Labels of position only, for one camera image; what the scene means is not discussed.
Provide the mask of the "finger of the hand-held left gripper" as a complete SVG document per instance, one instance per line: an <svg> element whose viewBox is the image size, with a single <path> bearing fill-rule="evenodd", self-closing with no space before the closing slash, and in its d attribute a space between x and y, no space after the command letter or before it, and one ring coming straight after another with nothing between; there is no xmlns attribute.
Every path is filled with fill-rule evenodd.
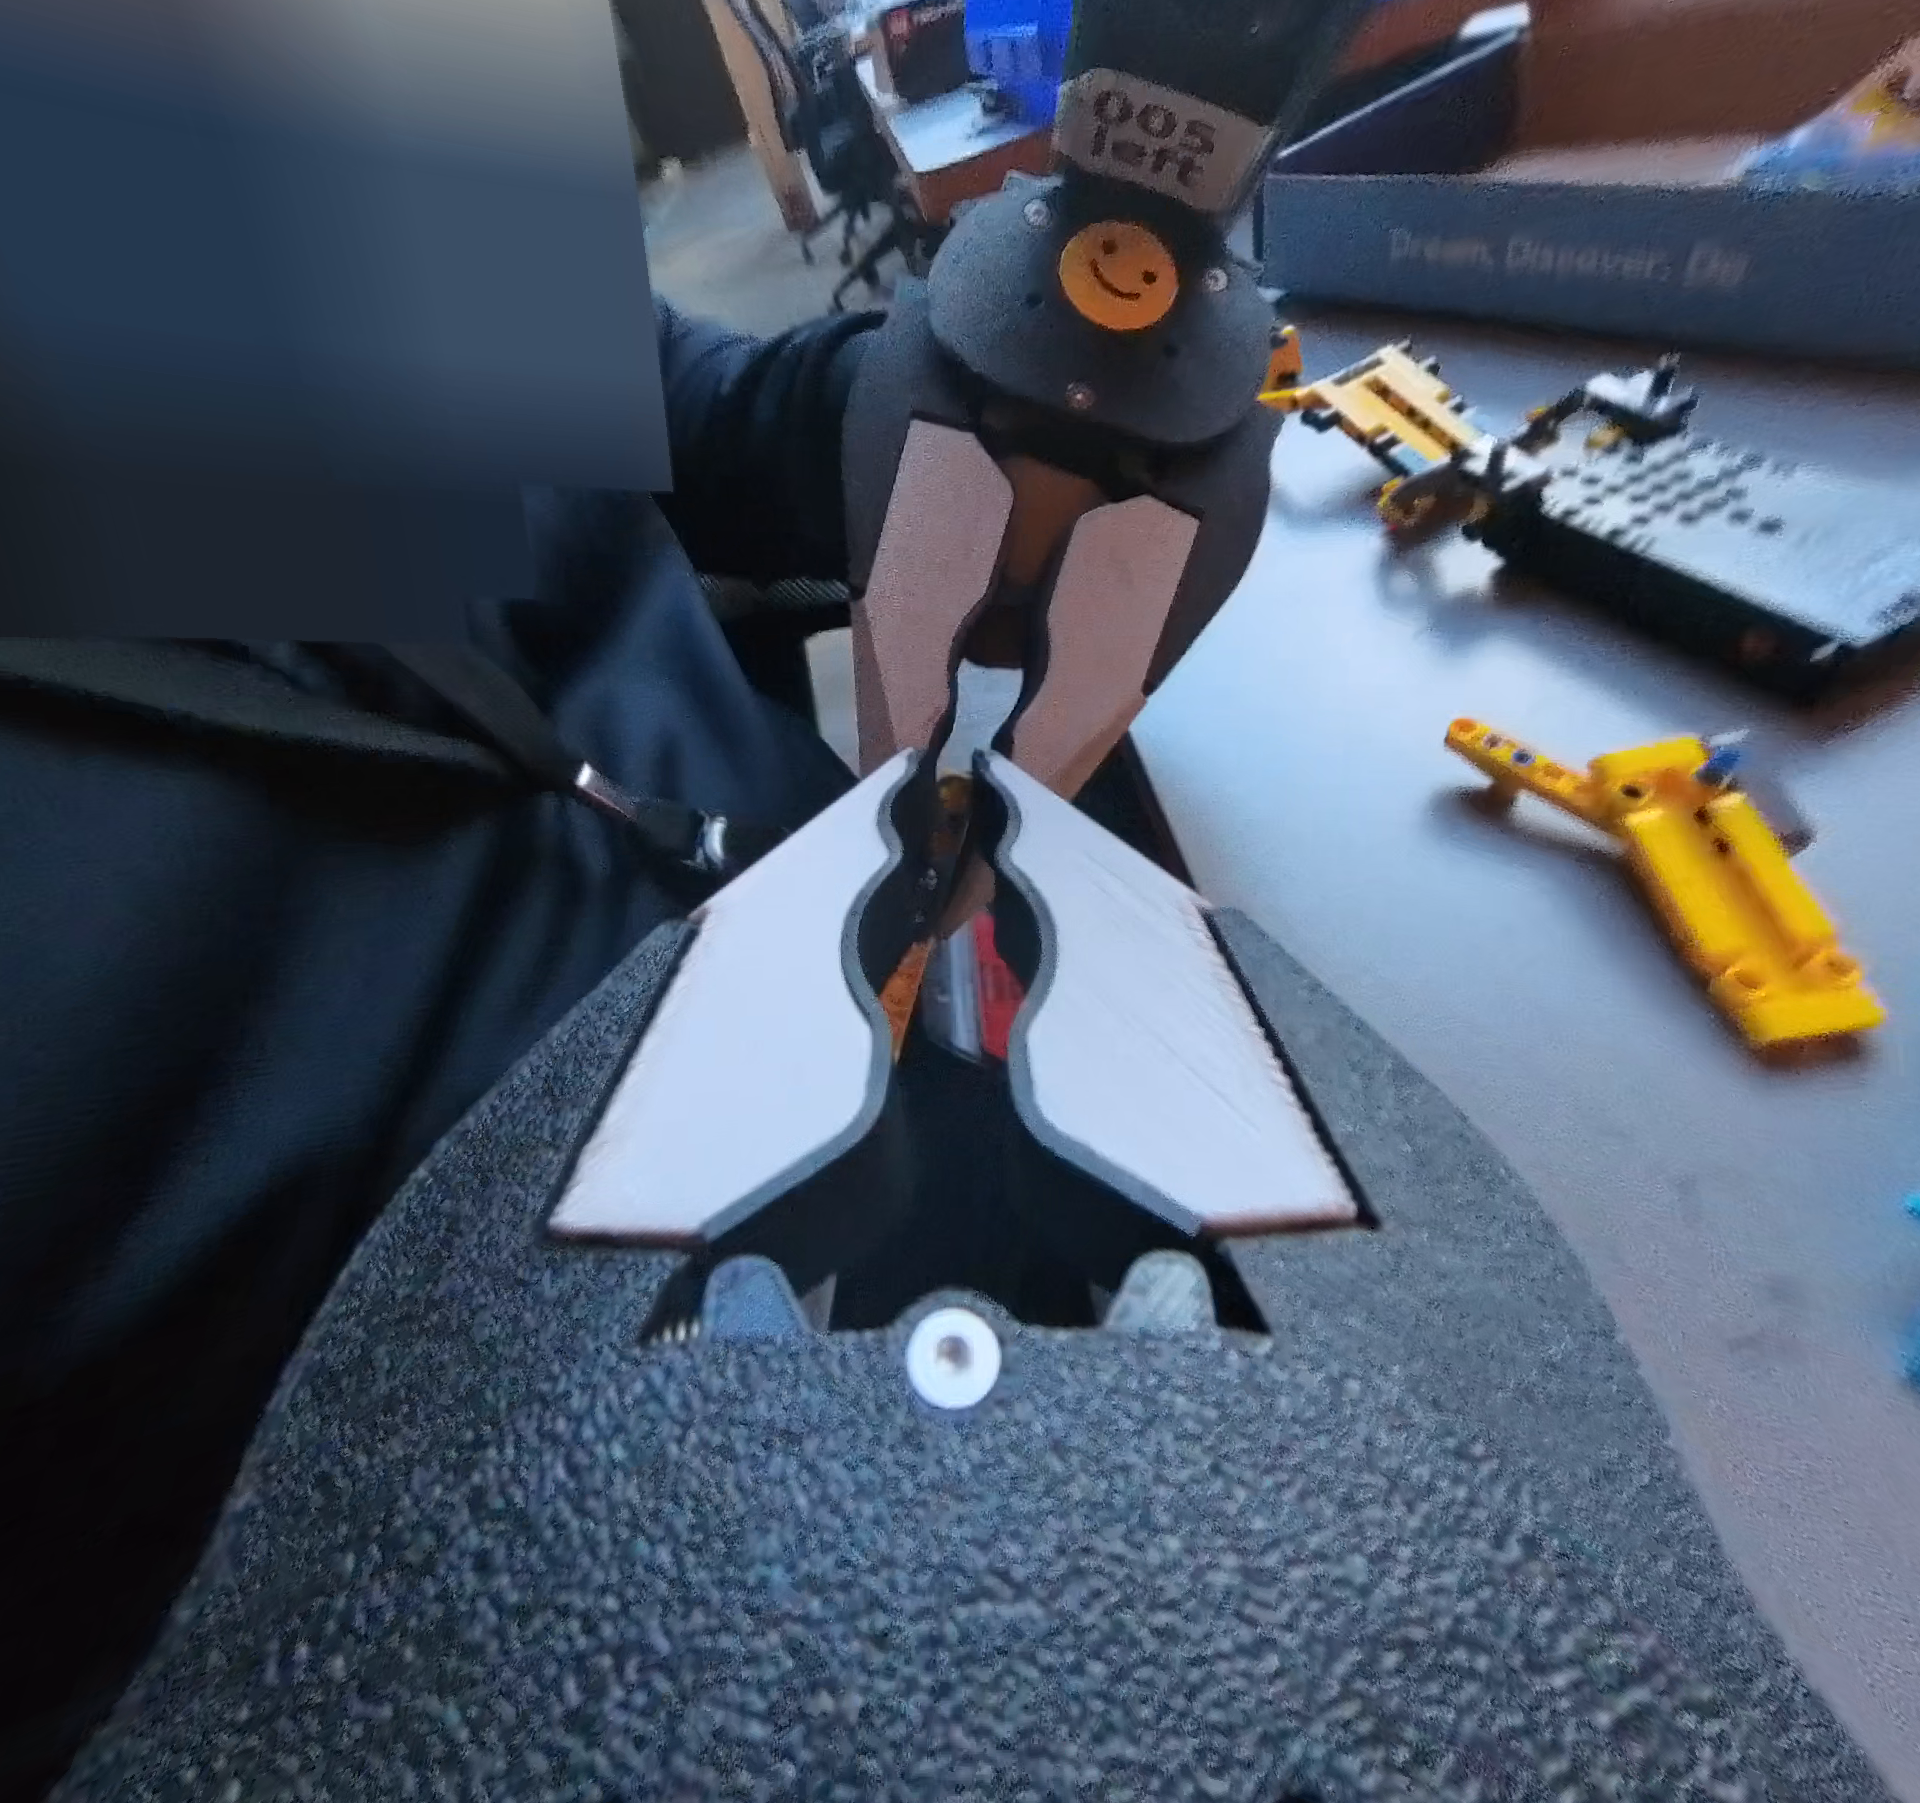
<svg viewBox="0 0 1920 1803"><path fill-rule="evenodd" d="M995 595L1010 480L968 428L910 420L877 553L853 601L853 712L862 772L938 754L957 668Z"/></svg>
<svg viewBox="0 0 1920 1803"><path fill-rule="evenodd" d="M995 751L1072 802L1145 709L1147 669L1197 520L1157 493L1087 510L1035 617L1016 706Z"/></svg>

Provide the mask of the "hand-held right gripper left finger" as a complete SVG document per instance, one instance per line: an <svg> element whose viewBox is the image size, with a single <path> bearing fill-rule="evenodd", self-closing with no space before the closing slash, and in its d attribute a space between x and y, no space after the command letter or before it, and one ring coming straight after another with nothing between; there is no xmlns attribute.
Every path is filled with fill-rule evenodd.
<svg viewBox="0 0 1920 1803"><path fill-rule="evenodd" d="M917 762L901 751L697 908L551 1235L717 1241L874 1130L889 1030L856 908L902 866Z"/></svg>

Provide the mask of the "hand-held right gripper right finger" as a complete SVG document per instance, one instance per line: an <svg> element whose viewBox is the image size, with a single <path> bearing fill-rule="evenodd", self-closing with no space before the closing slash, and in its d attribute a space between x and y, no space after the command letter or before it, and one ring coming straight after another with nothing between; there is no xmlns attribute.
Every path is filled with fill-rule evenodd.
<svg viewBox="0 0 1920 1803"><path fill-rule="evenodd" d="M1174 1232L1357 1228L1212 906L995 751L974 754L972 824L1020 992L1004 1074L1039 1149Z"/></svg>

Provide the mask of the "black toy battery box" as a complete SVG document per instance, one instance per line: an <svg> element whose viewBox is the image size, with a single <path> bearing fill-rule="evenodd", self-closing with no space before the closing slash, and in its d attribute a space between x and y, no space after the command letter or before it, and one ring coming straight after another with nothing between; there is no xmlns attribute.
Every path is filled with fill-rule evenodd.
<svg viewBox="0 0 1920 1803"><path fill-rule="evenodd" d="M1916 490L1694 425L1663 355L1484 437L1467 534L1503 566L1792 699L1916 654Z"/></svg>

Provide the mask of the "person's left forearm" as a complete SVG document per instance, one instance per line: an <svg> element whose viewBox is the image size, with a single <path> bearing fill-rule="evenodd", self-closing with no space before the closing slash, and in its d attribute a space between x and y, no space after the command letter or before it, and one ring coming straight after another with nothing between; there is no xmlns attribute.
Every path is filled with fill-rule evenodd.
<svg viewBox="0 0 1920 1803"><path fill-rule="evenodd" d="M844 414L883 310L755 335L652 298L674 486L662 511L697 574L849 581Z"/></svg>

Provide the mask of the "grey desk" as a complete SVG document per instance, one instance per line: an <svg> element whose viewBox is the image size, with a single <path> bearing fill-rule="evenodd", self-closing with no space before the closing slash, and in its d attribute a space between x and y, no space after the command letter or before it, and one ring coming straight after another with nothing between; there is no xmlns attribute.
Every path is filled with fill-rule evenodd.
<svg viewBox="0 0 1920 1803"><path fill-rule="evenodd" d="M1549 1213L1388 1040L1227 916L1227 975L1358 1191L1233 1241L1192 1325L1092 1328L1145 1241L910 1034L902 1273L1062 1298L972 1428L849 1468L816 1694L911 1794L1883 1800L1754 1603Z"/></svg>

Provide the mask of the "red id badge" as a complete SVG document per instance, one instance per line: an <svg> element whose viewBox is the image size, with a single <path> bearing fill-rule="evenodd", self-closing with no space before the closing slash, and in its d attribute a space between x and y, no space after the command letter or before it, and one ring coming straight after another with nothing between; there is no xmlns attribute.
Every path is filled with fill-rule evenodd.
<svg viewBox="0 0 1920 1803"><path fill-rule="evenodd" d="M1023 1001L1020 975L998 952L993 911L980 908L962 930L932 943L917 1022L949 1054L974 1065L1002 1065Z"/></svg>

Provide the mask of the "black office chair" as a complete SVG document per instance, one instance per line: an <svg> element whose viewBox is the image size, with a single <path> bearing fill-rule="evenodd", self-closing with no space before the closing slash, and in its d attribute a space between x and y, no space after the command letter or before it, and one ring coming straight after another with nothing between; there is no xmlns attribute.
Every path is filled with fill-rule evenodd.
<svg viewBox="0 0 1920 1803"><path fill-rule="evenodd" d="M802 87L804 160L825 195L822 228L840 225L838 280L828 310L849 298L890 294L883 267L896 255L902 273L925 277L935 228L910 195L907 177L858 84L846 36L831 24L785 43Z"/></svg>

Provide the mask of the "person's dark clothing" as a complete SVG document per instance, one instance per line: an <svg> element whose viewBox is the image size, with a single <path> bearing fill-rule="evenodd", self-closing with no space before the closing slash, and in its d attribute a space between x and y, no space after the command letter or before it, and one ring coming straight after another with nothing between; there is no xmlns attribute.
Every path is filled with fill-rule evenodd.
<svg viewBox="0 0 1920 1803"><path fill-rule="evenodd" d="M2 1797L151 1648L309 1313L697 902L607 812L2 686Z"/></svg>

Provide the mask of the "blue cardboard box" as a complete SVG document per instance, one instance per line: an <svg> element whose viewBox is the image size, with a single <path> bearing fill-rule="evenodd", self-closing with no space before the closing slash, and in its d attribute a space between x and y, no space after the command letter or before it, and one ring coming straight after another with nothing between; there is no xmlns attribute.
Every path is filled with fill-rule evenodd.
<svg viewBox="0 0 1920 1803"><path fill-rule="evenodd" d="M1916 43L1916 0L1455 0L1514 3L1274 160L1271 289L1916 370L1916 180L1751 173Z"/></svg>

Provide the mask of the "yellow toy panel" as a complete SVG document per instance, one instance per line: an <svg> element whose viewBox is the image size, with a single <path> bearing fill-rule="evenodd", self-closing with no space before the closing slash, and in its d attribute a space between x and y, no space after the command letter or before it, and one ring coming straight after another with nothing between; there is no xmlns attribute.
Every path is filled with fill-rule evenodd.
<svg viewBox="0 0 1920 1803"><path fill-rule="evenodd" d="M1442 741L1499 799L1530 794L1615 845L1667 943L1748 1048L1838 1046L1880 1027L1883 1001L1800 879L1798 845L1742 779L1742 736L1667 736L1584 764L1467 714Z"/></svg>

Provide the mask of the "printed booklets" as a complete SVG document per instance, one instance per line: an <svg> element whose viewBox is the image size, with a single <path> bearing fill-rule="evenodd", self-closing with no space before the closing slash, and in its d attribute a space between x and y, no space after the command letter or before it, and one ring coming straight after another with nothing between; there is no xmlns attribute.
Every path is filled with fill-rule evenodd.
<svg viewBox="0 0 1920 1803"><path fill-rule="evenodd" d="M1916 189L1916 48L1906 43L1809 122L1770 136L1739 163L1767 189Z"/></svg>

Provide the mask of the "yellow toy frame piece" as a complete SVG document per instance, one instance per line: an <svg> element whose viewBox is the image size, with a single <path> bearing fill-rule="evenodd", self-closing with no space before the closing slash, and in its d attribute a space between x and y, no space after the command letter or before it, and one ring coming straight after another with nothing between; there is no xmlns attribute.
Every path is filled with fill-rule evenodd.
<svg viewBox="0 0 1920 1803"><path fill-rule="evenodd" d="M1499 456L1463 396L1409 341L1387 341L1357 362L1308 379L1299 331L1282 325L1259 404L1320 434L1342 434L1379 471L1373 511L1394 541L1436 534L1476 539L1494 510L1484 472Z"/></svg>

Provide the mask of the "wooden post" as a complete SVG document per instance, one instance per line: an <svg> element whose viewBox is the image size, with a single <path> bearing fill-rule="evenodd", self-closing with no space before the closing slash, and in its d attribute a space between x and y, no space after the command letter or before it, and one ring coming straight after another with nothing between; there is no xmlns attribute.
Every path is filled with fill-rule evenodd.
<svg viewBox="0 0 1920 1803"><path fill-rule="evenodd" d="M810 234L822 225L822 212L816 203L816 185L804 160L804 133L802 133L802 87L799 72L770 21L767 8L758 0L722 0L734 27L749 42L767 84L767 122L777 131L782 139L782 165L770 173L776 203L782 209L785 228L799 237L802 261L814 261Z"/></svg>

